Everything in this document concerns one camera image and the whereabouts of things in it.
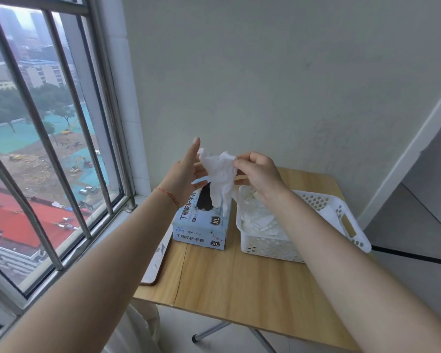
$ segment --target person's left hand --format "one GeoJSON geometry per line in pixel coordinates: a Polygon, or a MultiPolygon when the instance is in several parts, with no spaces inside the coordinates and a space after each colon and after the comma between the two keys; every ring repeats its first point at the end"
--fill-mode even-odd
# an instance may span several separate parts
{"type": "Polygon", "coordinates": [[[159,184],[159,188],[173,193],[180,206],[184,206],[188,202],[189,196],[196,189],[207,184],[207,181],[192,184],[195,179],[207,176],[204,166],[200,162],[195,163],[200,144],[199,137],[195,138],[185,157],[171,167],[159,184]]]}

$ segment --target window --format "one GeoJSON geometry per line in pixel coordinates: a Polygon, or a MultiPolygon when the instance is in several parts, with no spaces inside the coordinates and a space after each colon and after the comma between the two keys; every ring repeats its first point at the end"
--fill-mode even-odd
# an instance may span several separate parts
{"type": "Polygon", "coordinates": [[[0,0],[0,334],[135,207],[93,2],[0,0]]]}

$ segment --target hand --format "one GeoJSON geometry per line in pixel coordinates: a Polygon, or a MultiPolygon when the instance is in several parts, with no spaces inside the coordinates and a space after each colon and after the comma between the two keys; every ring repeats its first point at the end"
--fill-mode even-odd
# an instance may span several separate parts
{"type": "Polygon", "coordinates": [[[232,164],[238,169],[238,175],[248,178],[238,179],[235,184],[252,186],[259,194],[265,206],[272,196],[283,189],[288,189],[271,158],[258,152],[249,152],[237,156],[232,164]]]}
{"type": "Polygon", "coordinates": [[[199,137],[195,138],[185,157],[171,167],[159,184],[159,188],[173,193],[180,206],[184,206],[188,202],[189,196],[196,189],[207,184],[207,181],[192,184],[195,179],[207,176],[204,166],[200,162],[195,164],[200,144],[199,137]]]}

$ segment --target person's right hand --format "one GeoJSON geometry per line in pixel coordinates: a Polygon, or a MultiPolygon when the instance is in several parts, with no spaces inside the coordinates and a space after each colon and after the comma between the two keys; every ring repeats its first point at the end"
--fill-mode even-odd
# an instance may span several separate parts
{"type": "Polygon", "coordinates": [[[237,175],[248,177],[236,180],[235,184],[252,186],[266,206],[272,196],[287,189],[275,163],[268,156],[258,152],[244,153],[237,156],[232,164],[238,169],[237,175]]]}

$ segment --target red string bracelet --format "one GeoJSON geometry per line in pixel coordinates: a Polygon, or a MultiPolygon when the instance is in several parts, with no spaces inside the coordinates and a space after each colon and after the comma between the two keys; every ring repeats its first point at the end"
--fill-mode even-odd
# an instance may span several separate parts
{"type": "Polygon", "coordinates": [[[174,195],[173,193],[171,193],[171,192],[169,192],[169,191],[167,191],[167,190],[164,190],[163,188],[159,188],[159,187],[156,187],[155,189],[159,189],[159,190],[161,190],[163,193],[167,194],[167,195],[171,198],[171,200],[173,201],[173,203],[175,203],[176,207],[177,207],[177,208],[180,208],[180,203],[176,200],[176,197],[175,197],[175,195],[174,195]]]}

